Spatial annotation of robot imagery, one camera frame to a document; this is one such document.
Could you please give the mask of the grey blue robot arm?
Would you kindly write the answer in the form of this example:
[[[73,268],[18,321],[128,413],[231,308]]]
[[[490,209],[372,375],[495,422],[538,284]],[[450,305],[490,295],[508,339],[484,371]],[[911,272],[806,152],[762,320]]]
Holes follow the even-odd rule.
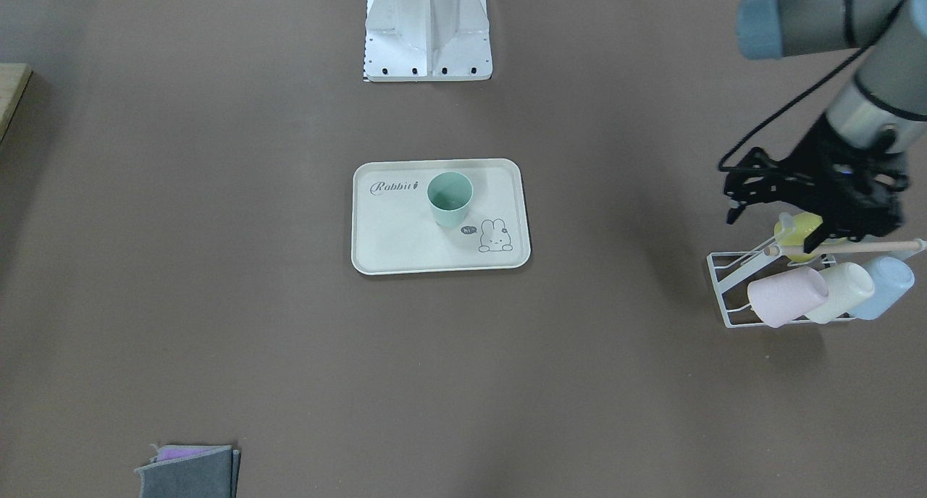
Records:
[[[741,0],[736,34],[752,60],[849,49],[861,64],[787,157],[719,161],[727,223],[759,203],[801,208],[821,218],[805,253],[900,228],[906,152],[925,132],[925,0]]]

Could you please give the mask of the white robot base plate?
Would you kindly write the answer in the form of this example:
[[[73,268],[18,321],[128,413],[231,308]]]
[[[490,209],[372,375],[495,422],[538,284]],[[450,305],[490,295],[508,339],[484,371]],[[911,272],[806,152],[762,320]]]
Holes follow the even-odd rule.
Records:
[[[487,0],[366,0],[362,77],[463,82],[493,75]]]

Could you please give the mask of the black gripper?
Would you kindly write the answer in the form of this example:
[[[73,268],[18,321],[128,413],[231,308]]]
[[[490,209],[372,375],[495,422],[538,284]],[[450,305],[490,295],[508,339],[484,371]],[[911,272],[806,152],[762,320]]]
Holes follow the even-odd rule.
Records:
[[[804,253],[825,240],[845,237],[885,237],[906,221],[900,193],[910,181],[904,153],[892,153],[897,141],[894,123],[881,126],[867,148],[844,141],[825,115],[788,155],[786,165],[807,178],[791,204],[822,218],[818,228],[802,241]]]

